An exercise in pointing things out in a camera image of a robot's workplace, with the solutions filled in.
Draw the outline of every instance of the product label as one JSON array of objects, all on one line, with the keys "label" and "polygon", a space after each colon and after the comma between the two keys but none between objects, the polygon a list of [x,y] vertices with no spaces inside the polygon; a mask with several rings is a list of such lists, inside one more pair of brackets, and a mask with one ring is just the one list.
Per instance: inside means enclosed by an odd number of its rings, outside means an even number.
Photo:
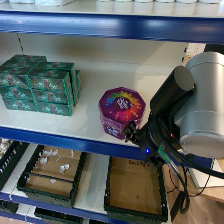
[{"label": "product label", "polygon": [[115,98],[113,104],[114,104],[114,107],[120,111],[129,110],[130,108],[134,107],[131,101],[126,97]]},{"label": "product label", "polygon": [[119,131],[115,130],[114,128],[110,126],[107,126],[107,131],[108,131],[108,134],[113,135],[115,137],[118,137],[119,135]]},{"label": "product label", "polygon": [[152,166],[152,164],[150,164],[150,163],[145,163],[143,161],[136,161],[136,160],[131,160],[131,159],[129,159],[129,164],[135,165],[135,166],[144,166],[144,167]]}]

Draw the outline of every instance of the shelf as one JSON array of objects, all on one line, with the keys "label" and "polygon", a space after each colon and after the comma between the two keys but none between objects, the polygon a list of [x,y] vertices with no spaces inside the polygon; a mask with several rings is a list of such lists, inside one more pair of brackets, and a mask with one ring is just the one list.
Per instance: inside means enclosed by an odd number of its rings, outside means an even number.
[{"label": "shelf", "polygon": [[18,191],[16,188],[18,179],[25,169],[25,166],[31,158],[35,148],[35,144],[29,145],[17,167],[15,168],[13,174],[1,191],[5,194],[8,194],[8,197],[12,202],[36,206],[56,212],[62,212],[65,214],[84,217],[87,219],[99,220],[112,224],[127,224],[126,222],[109,219],[106,212],[104,211],[103,203],[109,156],[88,154],[79,183],[80,187],[78,190],[78,196],[76,198],[73,209],[33,201],[28,199],[25,193],[23,193],[22,191]]},{"label": "shelf", "polygon": [[98,2],[0,5],[0,31],[224,43],[223,4]]},{"label": "shelf", "polygon": [[0,212],[0,216],[7,217],[7,218],[10,218],[10,219],[17,219],[17,220],[21,220],[21,221],[26,221],[26,214],[27,214],[29,208],[30,208],[29,205],[19,204],[19,207],[18,207],[15,214]]},{"label": "shelf", "polygon": [[164,67],[163,73],[151,70],[151,74],[86,70],[82,72],[81,97],[72,117],[7,110],[0,99],[0,137],[144,160],[145,154],[138,147],[104,132],[98,102],[108,89],[119,86],[134,89],[147,105],[142,121],[145,124],[150,112],[149,102],[172,69]]}]

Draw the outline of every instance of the tray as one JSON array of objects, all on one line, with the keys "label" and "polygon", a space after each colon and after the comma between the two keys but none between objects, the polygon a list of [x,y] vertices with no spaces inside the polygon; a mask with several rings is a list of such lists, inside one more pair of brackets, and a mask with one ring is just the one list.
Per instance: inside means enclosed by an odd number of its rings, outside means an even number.
[{"label": "tray", "polygon": [[81,224],[82,218],[60,213],[54,212],[47,209],[36,208],[34,215],[36,217],[41,218],[44,222],[50,224]]},{"label": "tray", "polygon": [[15,214],[18,209],[19,204],[0,200],[0,211]]},{"label": "tray", "polygon": [[[51,150],[58,150],[56,157],[53,154],[46,156],[45,153]],[[46,157],[47,163],[41,164],[41,159]],[[86,153],[80,155],[77,151],[38,145],[17,183],[17,189],[23,191],[31,200],[72,208],[85,158]],[[65,175],[59,172],[60,166],[64,164],[70,164]]]},{"label": "tray", "polygon": [[89,224],[107,224],[107,222],[100,222],[100,221],[95,221],[95,220],[90,219]]},{"label": "tray", "polygon": [[2,190],[5,183],[11,176],[11,173],[23,156],[28,145],[29,143],[26,142],[14,141],[9,146],[3,157],[0,159],[0,190]]},{"label": "tray", "polygon": [[130,223],[168,220],[162,168],[142,161],[110,157],[104,209],[109,218]]}]

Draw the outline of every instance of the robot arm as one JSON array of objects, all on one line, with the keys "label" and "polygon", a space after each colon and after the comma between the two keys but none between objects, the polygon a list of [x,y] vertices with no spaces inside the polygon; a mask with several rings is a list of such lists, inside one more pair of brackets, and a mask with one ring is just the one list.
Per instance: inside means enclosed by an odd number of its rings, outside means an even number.
[{"label": "robot arm", "polygon": [[224,179],[224,174],[192,163],[177,150],[202,157],[224,157],[224,55],[206,52],[178,66],[150,101],[148,122],[124,130],[126,141],[137,144],[148,157],[165,145],[180,162]]}]

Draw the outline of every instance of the brown cardboard box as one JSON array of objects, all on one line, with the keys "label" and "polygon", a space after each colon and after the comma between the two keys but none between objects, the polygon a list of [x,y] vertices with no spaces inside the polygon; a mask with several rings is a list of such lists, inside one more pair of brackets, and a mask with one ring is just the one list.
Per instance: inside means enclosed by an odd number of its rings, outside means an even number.
[{"label": "brown cardboard box", "polygon": [[142,162],[113,157],[110,206],[161,215],[156,168]]},{"label": "brown cardboard box", "polygon": [[29,189],[35,189],[39,191],[49,192],[65,197],[69,197],[72,189],[72,183],[66,183],[62,181],[51,182],[51,179],[44,177],[30,176],[26,183],[26,187]]},{"label": "brown cardboard box", "polygon": [[[51,150],[52,152],[58,150],[58,153],[56,155],[47,155],[46,152],[50,152]],[[39,157],[32,172],[50,176],[52,178],[30,175],[25,187],[69,197],[73,184],[55,180],[54,178],[74,181],[81,152],[74,151],[74,153],[71,154],[71,150],[51,146],[45,146],[43,152],[44,151],[45,154],[42,154]],[[40,162],[43,158],[47,158],[47,162],[45,164],[41,164]],[[65,169],[63,172],[60,172],[60,166],[66,164],[69,164],[69,168]]]}]

